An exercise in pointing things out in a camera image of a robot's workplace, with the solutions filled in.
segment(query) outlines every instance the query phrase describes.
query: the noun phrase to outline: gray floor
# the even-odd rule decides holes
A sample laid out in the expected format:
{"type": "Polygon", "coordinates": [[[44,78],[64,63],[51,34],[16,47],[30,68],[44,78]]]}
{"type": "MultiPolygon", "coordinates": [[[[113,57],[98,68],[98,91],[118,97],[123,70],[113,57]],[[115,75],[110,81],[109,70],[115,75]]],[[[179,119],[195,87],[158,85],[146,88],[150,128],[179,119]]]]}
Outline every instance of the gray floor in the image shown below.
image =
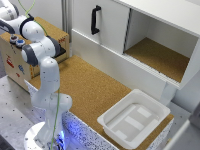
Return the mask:
{"type": "Polygon", "coordinates": [[[0,78],[4,77],[6,75],[3,60],[1,57],[1,51],[0,51],[0,78]]]}

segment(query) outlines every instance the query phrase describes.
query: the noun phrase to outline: wooden box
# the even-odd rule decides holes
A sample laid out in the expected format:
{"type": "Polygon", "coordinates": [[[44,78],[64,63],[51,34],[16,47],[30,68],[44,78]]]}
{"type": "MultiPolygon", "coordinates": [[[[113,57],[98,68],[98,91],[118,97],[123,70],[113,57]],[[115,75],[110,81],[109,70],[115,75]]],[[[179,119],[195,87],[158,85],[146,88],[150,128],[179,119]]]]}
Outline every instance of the wooden box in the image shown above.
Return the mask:
{"type": "MultiPolygon", "coordinates": [[[[62,50],[61,55],[55,58],[57,62],[60,63],[67,59],[69,57],[69,35],[39,17],[36,17],[35,19],[45,28],[49,36],[60,43],[62,50]]],[[[0,36],[0,50],[6,74],[25,90],[28,90],[26,84],[24,83],[24,79],[29,81],[39,75],[39,66],[33,67],[27,64],[21,56],[21,49],[10,44],[9,39],[10,34],[8,33],[4,33],[0,36]]],[[[29,40],[25,40],[25,42],[26,44],[31,43],[29,40]]]]}

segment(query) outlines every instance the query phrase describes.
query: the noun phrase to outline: white plastic bin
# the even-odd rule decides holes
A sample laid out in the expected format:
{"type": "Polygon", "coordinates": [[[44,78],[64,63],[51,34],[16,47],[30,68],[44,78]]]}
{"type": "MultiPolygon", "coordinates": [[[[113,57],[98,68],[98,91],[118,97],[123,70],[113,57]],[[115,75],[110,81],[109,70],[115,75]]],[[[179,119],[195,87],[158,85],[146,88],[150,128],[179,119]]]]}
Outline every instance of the white plastic bin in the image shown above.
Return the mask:
{"type": "Polygon", "coordinates": [[[98,122],[122,147],[136,149],[169,113],[169,108],[135,89],[101,115],[98,122]]]}

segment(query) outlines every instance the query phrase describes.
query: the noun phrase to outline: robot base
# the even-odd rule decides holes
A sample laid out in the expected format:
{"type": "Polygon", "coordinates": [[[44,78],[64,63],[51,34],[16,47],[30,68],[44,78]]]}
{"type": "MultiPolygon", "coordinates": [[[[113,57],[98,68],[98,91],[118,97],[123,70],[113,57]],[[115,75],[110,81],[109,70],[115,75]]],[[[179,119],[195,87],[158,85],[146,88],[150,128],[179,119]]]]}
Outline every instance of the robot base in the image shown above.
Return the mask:
{"type": "MultiPolygon", "coordinates": [[[[24,148],[25,150],[49,150],[48,146],[42,145],[39,141],[35,139],[35,136],[38,134],[40,129],[43,127],[45,122],[40,122],[32,126],[24,137],[24,148]]],[[[65,138],[65,145],[68,147],[70,142],[69,138],[65,138]]]]}

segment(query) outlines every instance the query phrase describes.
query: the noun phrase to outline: cabinet door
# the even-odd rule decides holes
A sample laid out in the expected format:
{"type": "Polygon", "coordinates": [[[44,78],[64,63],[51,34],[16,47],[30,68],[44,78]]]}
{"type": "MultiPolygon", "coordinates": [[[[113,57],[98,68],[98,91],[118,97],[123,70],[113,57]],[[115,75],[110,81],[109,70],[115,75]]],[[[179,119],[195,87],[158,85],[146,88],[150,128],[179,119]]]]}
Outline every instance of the cabinet door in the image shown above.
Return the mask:
{"type": "Polygon", "coordinates": [[[123,53],[130,11],[128,7],[112,0],[74,0],[73,8],[74,30],[119,54],[123,53]],[[101,7],[96,12],[96,28],[100,32],[92,35],[92,11],[96,5],[101,7]]]}

